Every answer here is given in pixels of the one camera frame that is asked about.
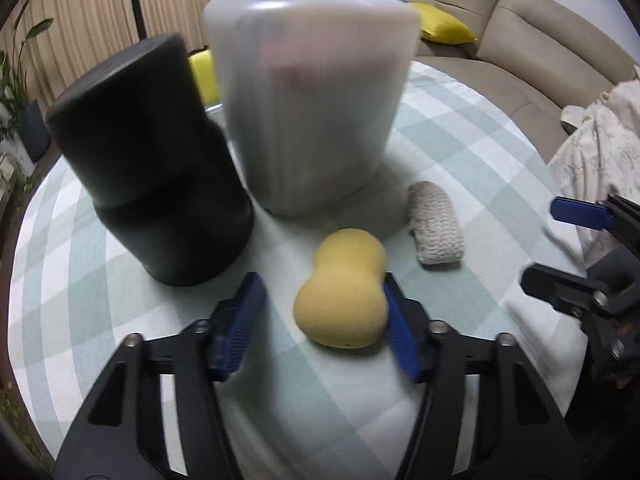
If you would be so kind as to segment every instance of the green and white plaid tablecloth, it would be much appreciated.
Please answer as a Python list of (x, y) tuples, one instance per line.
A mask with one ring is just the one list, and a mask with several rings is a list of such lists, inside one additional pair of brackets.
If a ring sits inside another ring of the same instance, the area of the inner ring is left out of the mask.
[[(406, 189), (430, 180), (450, 195), (465, 235), (461, 266), (423, 269), (407, 230)], [(62, 158), (20, 229), (9, 306), (9, 352), (34, 423), (55, 456), (83, 397), (121, 339), (177, 333), (259, 272), (270, 302), (241, 370), (219, 387), (246, 478), (391, 479), (424, 386), (398, 369), (386, 342), (361, 351), (322, 348), (295, 325), (292, 304), (322, 238), (346, 227), (383, 241), (388, 270), (435, 319), (469, 335), (514, 333), (565, 411), (586, 339), (577, 323), (518, 286), (531, 260), (583, 273), (554, 243), (579, 247), (575, 228), (548, 220), (557, 192), (532, 145), (498, 108), (433, 68), (413, 63), (380, 170), (356, 193), (303, 218), (256, 206), (249, 245), (222, 275), (190, 288), (153, 280), (98, 221)], [(180, 470), (173, 390), (164, 416)], [(474, 405), (473, 381), (468, 405)], [(468, 410), (463, 466), (473, 434)]]

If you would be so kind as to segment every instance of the round table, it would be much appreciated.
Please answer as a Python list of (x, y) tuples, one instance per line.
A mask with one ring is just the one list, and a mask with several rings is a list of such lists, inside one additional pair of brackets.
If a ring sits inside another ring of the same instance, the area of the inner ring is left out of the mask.
[[(462, 264), (421, 268), (407, 227), (406, 190), (429, 180), (449, 194), (465, 236)], [(424, 386), (399, 370), (386, 343), (356, 351), (309, 342), (293, 299), (329, 233), (365, 229), (385, 245), (388, 270), (409, 298), (459, 332), (511, 332), (564, 413), (586, 338), (577, 322), (518, 286), (532, 260), (582, 274), (558, 238), (579, 247), (575, 228), (549, 221), (557, 188), (530, 142), (487, 99), (414, 62), (376, 176), (335, 205), (277, 218), (256, 205), (252, 238), (237, 261), (203, 285), (153, 280), (100, 224), (61, 158), (31, 201), (18, 239), (8, 343), (17, 384), (49, 450), (57, 455), (83, 397), (121, 339), (156, 338), (208, 317), (248, 270), (269, 301), (241, 369), (218, 387), (245, 478), (391, 479), (408, 442)], [(184, 468), (170, 378), (163, 378), (170, 461)], [(474, 429), (468, 381), (457, 468)]]

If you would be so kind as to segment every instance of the screw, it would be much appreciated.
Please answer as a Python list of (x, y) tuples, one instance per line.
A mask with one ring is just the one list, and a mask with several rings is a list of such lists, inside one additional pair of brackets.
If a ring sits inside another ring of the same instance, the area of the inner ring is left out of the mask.
[(138, 333), (129, 334), (124, 338), (124, 344), (128, 347), (137, 346), (142, 343), (142, 336)]
[(501, 346), (515, 346), (516, 338), (508, 332), (502, 332), (498, 335), (498, 343), (500, 343)]
[(611, 345), (611, 354), (617, 360), (620, 360), (620, 357), (622, 356), (624, 351), (625, 346), (622, 344), (622, 341), (620, 341), (620, 339), (618, 339), (615, 343), (613, 343), (613, 345)]
[(594, 290), (593, 301), (595, 301), (600, 306), (604, 307), (607, 304), (607, 297), (604, 295), (604, 292), (602, 292), (601, 290)]
[(434, 334), (444, 334), (449, 331), (449, 325), (444, 321), (431, 321), (429, 323), (428, 329)]
[(195, 329), (196, 334), (204, 334), (209, 331), (209, 321), (206, 319), (201, 319), (196, 323)]

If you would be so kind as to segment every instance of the black container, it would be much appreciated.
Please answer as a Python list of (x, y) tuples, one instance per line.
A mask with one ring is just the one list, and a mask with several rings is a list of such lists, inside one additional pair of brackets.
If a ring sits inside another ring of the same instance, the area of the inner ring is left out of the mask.
[(157, 280), (204, 282), (244, 248), (254, 210), (177, 34), (89, 70), (46, 121), (102, 223)]
[(38, 162), (51, 144), (51, 136), (42, 120), (37, 101), (32, 101), (18, 115), (18, 135), (29, 158)]

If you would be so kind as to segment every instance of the beige leather sofa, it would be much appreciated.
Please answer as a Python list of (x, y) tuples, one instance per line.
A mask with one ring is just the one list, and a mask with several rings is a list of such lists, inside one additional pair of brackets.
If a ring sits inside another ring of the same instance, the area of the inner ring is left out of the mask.
[(476, 43), (460, 46), (422, 40), (416, 59), (487, 97), (547, 162), (567, 138), (561, 109), (585, 107), (632, 77), (620, 46), (553, 0), (405, 1), (433, 4), (475, 33)]

